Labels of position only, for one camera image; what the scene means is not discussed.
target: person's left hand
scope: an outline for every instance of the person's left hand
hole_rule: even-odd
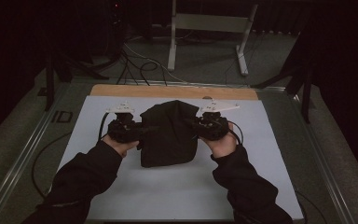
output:
[[[103,137],[103,141],[112,147],[122,158],[127,156],[127,151],[138,146],[139,141],[130,142],[130,143],[119,143],[112,139],[109,134]]]

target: person's right arm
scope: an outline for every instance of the person's right arm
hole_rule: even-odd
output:
[[[232,133],[217,141],[202,139],[211,149],[218,167],[213,178],[228,190],[227,199],[236,223],[289,224],[291,217],[276,203],[278,189],[257,174],[243,146]]]

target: black sleeve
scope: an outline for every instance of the black sleeve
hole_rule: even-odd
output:
[[[87,154],[78,153],[55,175],[47,198],[22,223],[84,223],[91,199],[109,189],[121,160],[103,141]]]
[[[213,177],[228,189],[227,198],[234,209],[236,223],[293,223],[275,203],[278,189],[257,174],[243,146],[237,146],[225,157],[212,159],[218,164]]]

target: white plastic part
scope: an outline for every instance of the white plastic part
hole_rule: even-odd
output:
[[[133,112],[135,112],[135,109],[133,109],[132,106],[130,106],[128,101],[125,101],[116,107],[109,108],[106,110],[106,113],[133,113]]]
[[[236,109],[236,108],[240,108],[240,107],[238,105],[232,105],[227,102],[212,100],[206,106],[201,108],[201,112],[216,113],[216,112],[220,112],[220,111],[224,111],[224,110],[231,110],[231,109]]]

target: folded black fabric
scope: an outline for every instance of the folded black fabric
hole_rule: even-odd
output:
[[[192,161],[198,138],[191,127],[198,107],[175,100],[154,105],[141,114],[144,127],[158,126],[147,133],[139,148],[143,167],[167,166]]]

